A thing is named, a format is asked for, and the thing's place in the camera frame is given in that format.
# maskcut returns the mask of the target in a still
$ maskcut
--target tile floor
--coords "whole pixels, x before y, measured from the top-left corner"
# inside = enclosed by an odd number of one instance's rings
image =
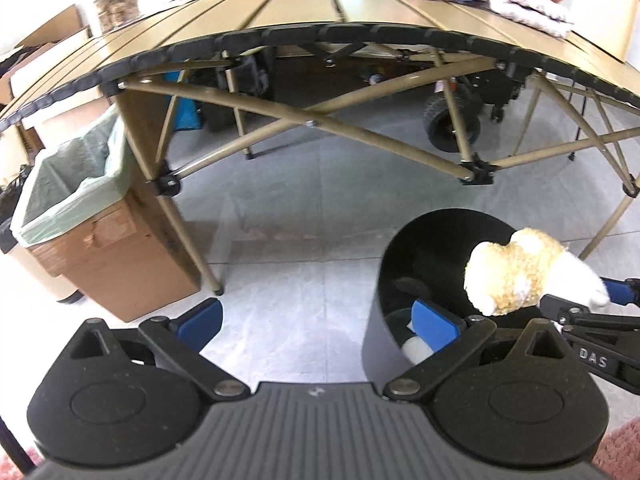
[[[295,105],[327,99],[361,85],[357,77],[327,71],[303,89],[284,69],[276,98]],[[416,89],[344,110],[345,121],[430,150],[422,127],[426,90]],[[485,159],[511,153],[530,91],[508,108],[502,124],[482,117],[475,148]],[[604,125],[587,110],[599,132]],[[251,125],[265,122],[250,116]],[[612,114],[614,129],[638,118]],[[572,140],[575,126],[542,98],[523,150]],[[230,128],[180,132],[172,167],[234,138]],[[623,142],[630,167],[640,170],[640,145]],[[466,207],[497,216],[515,228],[534,226],[579,251],[622,198],[618,178],[595,150],[506,170],[489,187],[463,187],[447,175],[390,153],[307,128],[256,146],[183,181],[177,201],[214,271],[225,280],[225,324],[203,354],[255,387],[262,380],[359,381],[360,343],[379,258],[392,235],[416,216]],[[589,263],[613,278],[640,276],[640,208],[633,205]],[[25,410],[60,349],[87,317],[122,326],[90,300],[55,304],[0,258],[0,413],[23,443],[31,435]],[[162,309],[176,316],[200,299]],[[619,309],[640,314],[640,309]],[[640,415],[640,398],[598,381],[611,408],[610,429]]]

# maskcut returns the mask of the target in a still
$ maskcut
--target beige trash can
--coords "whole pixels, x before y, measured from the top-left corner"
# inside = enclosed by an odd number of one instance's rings
[[[75,303],[84,294],[64,276],[53,278],[44,270],[39,261],[15,240],[9,229],[11,219],[0,225],[0,258],[10,258],[26,276],[37,282],[59,303]]]

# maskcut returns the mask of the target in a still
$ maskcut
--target jar contents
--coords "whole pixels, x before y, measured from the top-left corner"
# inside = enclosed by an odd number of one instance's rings
[[[135,20],[140,15],[138,0],[95,0],[103,34]]]

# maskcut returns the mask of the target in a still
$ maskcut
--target screw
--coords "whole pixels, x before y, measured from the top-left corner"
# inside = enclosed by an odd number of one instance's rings
[[[244,393],[244,384],[236,379],[225,379],[216,384],[213,391],[221,397],[237,397]]]
[[[389,384],[389,391],[398,396],[408,396],[416,394],[420,391],[420,384],[413,379],[400,377],[394,379]]]

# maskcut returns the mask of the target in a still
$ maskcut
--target yellow and white plush toy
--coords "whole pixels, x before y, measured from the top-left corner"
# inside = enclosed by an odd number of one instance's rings
[[[598,275],[557,240],[525,228],[508,245],[482,242],[465,269],[469,301],[484,316],[503,316],[553,294],[591,308],[609,303]]]

